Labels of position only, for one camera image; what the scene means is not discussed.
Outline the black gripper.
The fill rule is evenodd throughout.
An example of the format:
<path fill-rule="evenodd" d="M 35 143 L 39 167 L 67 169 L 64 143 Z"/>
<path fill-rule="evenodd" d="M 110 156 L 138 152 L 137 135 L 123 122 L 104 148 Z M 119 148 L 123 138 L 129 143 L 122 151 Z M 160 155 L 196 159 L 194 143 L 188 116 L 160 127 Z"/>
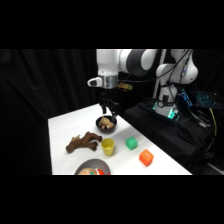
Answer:
<path fill-rule="evenodd" d="M 107 113 L 107 108 L 112 111 L 112 121 L 116 121 L 117 111 L 114 110 L 118 106 L 116 101 L 117 89 L 102 89 L 100 91 L 99 104 L 102 107 L 103 114 Z"/>

